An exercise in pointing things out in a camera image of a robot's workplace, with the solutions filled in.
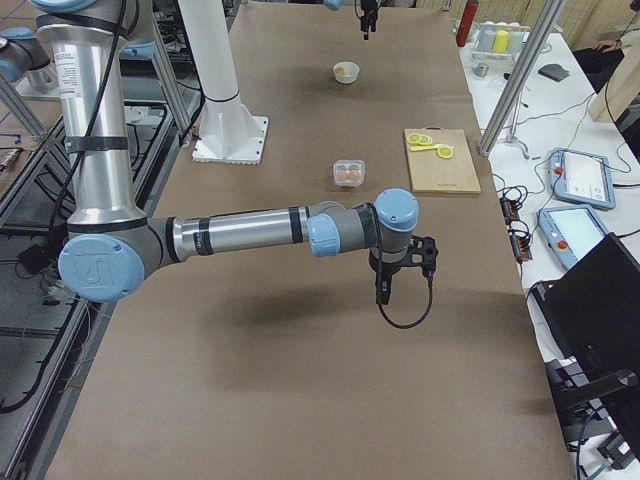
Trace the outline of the clear plastic egg box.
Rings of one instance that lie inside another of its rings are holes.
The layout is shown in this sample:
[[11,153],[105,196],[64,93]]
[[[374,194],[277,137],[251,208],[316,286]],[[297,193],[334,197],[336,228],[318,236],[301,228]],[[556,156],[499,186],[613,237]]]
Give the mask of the clear plastic egg box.
[[365,180],[366,164],[359,159],[340,159],[334,162],[333,182],[340,188],[357,188]]

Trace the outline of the white ceramic bowl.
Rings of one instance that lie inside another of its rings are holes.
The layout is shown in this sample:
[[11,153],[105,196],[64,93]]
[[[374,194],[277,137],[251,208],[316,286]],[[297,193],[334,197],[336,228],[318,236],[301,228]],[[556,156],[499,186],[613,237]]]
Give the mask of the white ceramic bowl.
[[335,80],[344,85],[354,83],[359,76],[360,67],[351,61],[338,62],[333,66]]

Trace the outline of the red bottle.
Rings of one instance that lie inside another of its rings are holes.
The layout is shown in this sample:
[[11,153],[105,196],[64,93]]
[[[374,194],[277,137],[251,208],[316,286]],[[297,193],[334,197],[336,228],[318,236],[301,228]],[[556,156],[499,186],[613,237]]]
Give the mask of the red bottle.
[[478,7],[478,0],[466,1],[462,16],[459,20],[459,24],[456,30],[456,45],[458,47],[464,47],[466,45]]

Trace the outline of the wooden cutting board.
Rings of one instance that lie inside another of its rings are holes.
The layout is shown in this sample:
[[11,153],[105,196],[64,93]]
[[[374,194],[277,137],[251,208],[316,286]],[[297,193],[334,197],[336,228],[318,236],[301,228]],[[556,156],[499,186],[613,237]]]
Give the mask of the wooden cutting board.
[[[433,144],[447,144],[454,148],[451,159],[440,158],[436,150],[412,152],[406,136],[411,132],[424,133]],[[411,187],[421,194],[479,194],[481,187],[463,130],[456,129],[405,129]]]

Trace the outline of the grey cup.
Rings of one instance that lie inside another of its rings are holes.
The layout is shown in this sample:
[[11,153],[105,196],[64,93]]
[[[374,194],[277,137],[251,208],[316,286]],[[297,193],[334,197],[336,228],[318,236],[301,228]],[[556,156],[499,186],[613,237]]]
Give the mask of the grey cup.
[[496,30],[494,27],[483,27],[480,29],[477,37],[476,50],[481,52],[490,52],[495,42]]

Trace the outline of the small metal cylinder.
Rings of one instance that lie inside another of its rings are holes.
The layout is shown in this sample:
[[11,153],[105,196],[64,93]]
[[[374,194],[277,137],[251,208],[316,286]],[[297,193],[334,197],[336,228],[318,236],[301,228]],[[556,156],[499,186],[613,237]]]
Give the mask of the small metal cylinder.
[[473,68],[473,73],[480,77],[480,78],[484,78],[489,71],[489,65],[486,63],[478,63],[474,68]]

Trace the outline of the lemon slice pair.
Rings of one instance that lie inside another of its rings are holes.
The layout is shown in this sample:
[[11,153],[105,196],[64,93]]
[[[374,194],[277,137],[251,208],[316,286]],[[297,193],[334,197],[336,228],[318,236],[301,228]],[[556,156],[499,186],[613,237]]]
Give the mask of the lemon slice pair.
[[424,134],[418,132],[411,132],[406,136],[406,141],[412,146],[428,146],[433,144],[433,139]]

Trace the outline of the yellow cup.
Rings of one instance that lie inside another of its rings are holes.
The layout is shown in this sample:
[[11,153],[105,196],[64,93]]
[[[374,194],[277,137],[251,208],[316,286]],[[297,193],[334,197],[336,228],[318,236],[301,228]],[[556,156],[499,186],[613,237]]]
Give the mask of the yellow cup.
[[509,32],[504,29],[495,31],[494,43],[492,45],[492,51],[495,53],[505,53],[508,49]]

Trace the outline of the blue teach pendant near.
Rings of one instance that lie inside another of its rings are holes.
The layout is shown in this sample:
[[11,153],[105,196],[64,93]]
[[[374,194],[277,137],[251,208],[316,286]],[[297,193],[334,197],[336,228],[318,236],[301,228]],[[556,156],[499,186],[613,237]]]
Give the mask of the blue teach pendant near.
[[543,208],[539,211],[539,226],[548,246],[566,270],[609,233],[595,210],[586,204]]

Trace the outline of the blue teach pendant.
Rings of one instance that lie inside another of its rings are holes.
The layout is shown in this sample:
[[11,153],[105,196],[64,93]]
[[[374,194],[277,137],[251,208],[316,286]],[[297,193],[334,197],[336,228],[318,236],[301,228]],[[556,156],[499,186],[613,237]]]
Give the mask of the blue teach pendant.
[[586,204],[543,208],[539,211],[539,226],[548,246],[566,270],[609,233],[595,210]]
[[549,176],[552,192],[559,200],[600,210],[616,207],[610,165],[604,156],[555,148],[549,155]]

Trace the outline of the small black square pad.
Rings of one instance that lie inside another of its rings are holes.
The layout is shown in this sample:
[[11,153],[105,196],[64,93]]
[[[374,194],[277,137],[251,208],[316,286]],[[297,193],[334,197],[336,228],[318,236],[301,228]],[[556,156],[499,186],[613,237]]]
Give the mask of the small black square pad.
[[562,80],[570,76],[570,72],[559,64],[546,64],[543,65],[538,73],[545,78],[553,80],[555,82],[561,82]]

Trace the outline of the blue teach pendant far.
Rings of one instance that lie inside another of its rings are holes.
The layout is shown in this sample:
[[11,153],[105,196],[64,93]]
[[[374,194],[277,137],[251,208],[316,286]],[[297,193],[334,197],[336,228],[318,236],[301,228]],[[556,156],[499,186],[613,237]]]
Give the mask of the blue teach pendant far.
[[555,148],[549,155],[549,176],[552,192],[559,200],[600,210],[616,207],[610,165],[604,156]]

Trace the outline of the aluminium frame post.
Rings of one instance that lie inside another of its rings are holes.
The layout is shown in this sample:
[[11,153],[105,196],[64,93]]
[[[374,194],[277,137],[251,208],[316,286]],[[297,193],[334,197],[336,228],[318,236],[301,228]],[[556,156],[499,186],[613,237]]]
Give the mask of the aluminium frame post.
[[479,142],[478,153],[488,156],[500,136],[509,114],[518,105],[518,97],[522,92],[534,64],[538,59],[540,50],[548,39],[548,36],[557,23],[564,10],[565,0],[546,0],[541,13],[531,28],[523,51],[520,53],[510,78],[498,100],[492,113],[487,128]]

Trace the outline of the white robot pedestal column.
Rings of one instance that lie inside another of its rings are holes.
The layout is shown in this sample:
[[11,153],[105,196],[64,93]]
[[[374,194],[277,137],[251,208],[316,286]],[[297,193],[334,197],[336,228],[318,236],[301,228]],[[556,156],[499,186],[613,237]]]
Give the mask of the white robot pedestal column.
[[193,159],[257,165],[269,120],[243,104],[220,1],[181,1],[179,9],[204,96]]

